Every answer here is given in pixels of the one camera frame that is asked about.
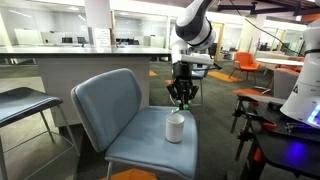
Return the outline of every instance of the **white robot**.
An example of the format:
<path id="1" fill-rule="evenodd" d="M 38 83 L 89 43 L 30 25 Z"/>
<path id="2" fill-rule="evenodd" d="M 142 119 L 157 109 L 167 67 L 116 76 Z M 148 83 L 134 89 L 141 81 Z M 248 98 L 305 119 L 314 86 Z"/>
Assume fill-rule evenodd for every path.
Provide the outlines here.
<path id="1" fill-rule="evenodd" d="M 320 128 L 320 19 L 303 33 L 305 61 L 299 78 L 280 111 L 300 122 Z"/>
<path id="2" fill-rule="evenodd" d="M 179 16 L 171 33 L 171 57 L 174 82 L 167 86 L 171 96 L 180 103 L 179 109 L 188 109 L 189 100 L 199 89 L 191 81 L 192 64 L 212 65 L 210 58 L 191 56 L 192 52 L 208 49 L 216 34 L 205 13 L 214 0 L 194 0 Z"/>

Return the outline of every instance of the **counter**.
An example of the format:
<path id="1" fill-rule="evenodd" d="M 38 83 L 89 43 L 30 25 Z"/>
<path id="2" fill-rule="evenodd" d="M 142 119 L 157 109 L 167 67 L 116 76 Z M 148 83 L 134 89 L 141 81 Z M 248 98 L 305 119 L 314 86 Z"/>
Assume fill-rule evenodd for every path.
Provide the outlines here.
<path id="1" fill-rule="evenodd" d="M 133 71 L 142 92 L 140 108 L 149 105 L 149 59 L 169 57 L 160 48 L 92 48 L 92 47 L 12 47 L 0 48 L 2 58 L 35 58 L 46 93 L 63 99 L 69 124 L 79 124 L 70 92 L 73 87 L 98 74 L 128 68 Z M 57 127 L 63 126 L 61 115 L 52 109 Z"/>

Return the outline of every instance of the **table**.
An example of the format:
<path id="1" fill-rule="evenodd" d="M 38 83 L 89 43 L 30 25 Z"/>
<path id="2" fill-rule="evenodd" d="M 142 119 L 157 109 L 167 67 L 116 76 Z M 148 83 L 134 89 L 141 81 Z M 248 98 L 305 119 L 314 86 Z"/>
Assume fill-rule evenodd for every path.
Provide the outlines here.
<path id="1" fill-rule="evenodd" d="M 262 62 L 262 63 L 277 64 L 276 68 L 280 67 L 280 65 L 287 65 L 287 66 L 303 66 L 304 65 L 304 62 L 292 61 L 292 60 L 286 60 L 286 59 L 257 58 L 256 61 Z M 263 91 L 262 94 L 269 92 L 273 87 L 273 80 L 274 78 L 271 79 L 271 81 L 266 85 L 266 87 L 255 86 L 254 88 L 264 89 L 265 91 Z"/>
<path id="2" fill-rule="evenodd" d="M 260 98 L 254 95 L 238 94 L 239 99 L 247 97 L 258 101 L 260 105 L 269 101 L 282 104 L 285 102 L 285 100 L 278 98 Z M 241 174 L 241 180 L 259 179 L 266 163 L 291 171 L 296 175 L 320 178 L 320 143 L 273 133 L 262 127 L 261 122 L 254 119 L 251 121 L 250 129 L 254 138 Z M 257 149 L 261 150 L 263 157 L 261 161 L 255 159 Z"/>
<path id="3" fill-rule="evenodd" d="M 149 105 L 149 59 L 170 57 L 161 48 L 97 48 L 97 47 L 1 47 L 3 58 L 36 58 L 45 92 L 60 97 L 68 124 L 79 124 L 70 92 L 73 87 L 98 74 L 128 68 L 133 71 L 142 92 L 140 108 Z M 52 109 L 55 126 L 64 125 L 59 113 Z"/>

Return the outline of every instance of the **white cup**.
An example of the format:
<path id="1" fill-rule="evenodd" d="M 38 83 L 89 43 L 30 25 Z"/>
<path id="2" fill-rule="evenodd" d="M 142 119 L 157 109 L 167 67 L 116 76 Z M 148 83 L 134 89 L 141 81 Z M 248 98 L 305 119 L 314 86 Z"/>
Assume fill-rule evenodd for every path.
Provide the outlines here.
<path id="1" fill-rule="evenodd" d="M 167 115 L 166 138 L 172 143 L 178 143 L 183 137 L 184 117 L 179 113 Z"/>

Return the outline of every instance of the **stool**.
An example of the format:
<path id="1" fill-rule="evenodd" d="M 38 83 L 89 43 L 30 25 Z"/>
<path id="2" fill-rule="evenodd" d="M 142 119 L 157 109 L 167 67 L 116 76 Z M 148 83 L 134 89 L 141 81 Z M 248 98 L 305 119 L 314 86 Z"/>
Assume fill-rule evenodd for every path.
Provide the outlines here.
<path id="1" fill-rule="evenodd" d="M 14 146 L 14 147 L 11 147 L 5 151 L 3 151 L 1 136 L 0 136 L 0 151 L 3 152 L 3 153 L 0 153 L 0 167 L 1 167 L 3 180 L 8 179 L 6 166 L 5 166 L 5 160 L 4 160 L 4 153 L 5 152 L 10 151 L 10 150 L 40 136 L 46 132 L 49 133 L 51 140 L 53 142 L 54 142 L 54 139 L 53 139 L 52 133 L 61 136 L 60 134 L 52 132 L 50 130 L 48 123 L 47 123 L 47 120 L 42 112 L 42 111 L 49 109 L 51 107 L 56 106 L 59 109 L 72 142 L 70 142 L 68 139 L 66 139 L 63 136 L 61 136 L 61 137 L 71 144 L 71 147 L 69 149 L 74 147 L 77 155 L 80 156 L 80 152 L 79 152 L 77 145 L 75 143 L 71 129 L 67 123 L 65 114 L 64 114 L 62 108 L 60 107 L 60 104 L 62 102 L 63 101 L 58 97 L 50 96 L 46 93 L 39 92 L 39 91 L 30 89 L 27 87 L 16 88 L 16 89 L 12 89 L 12 90 L 0 93 L 0 127 L 6 126 L 6 125 L 11 124 L 13 122 L 16 122 L 18 120 L 21 120 L 21 119 L 23 119 L 27 116 L 31 116 L 35 113 L 40 113 L 41 117 L 44 121 L 44 124 L 47 128 L 47 131 L 40 133 L 40 134 L 38 134 L 38 135 L 36 135 L 36 136 L 34 136 L 24 142 L 21 142 L 20 144 Z"/>

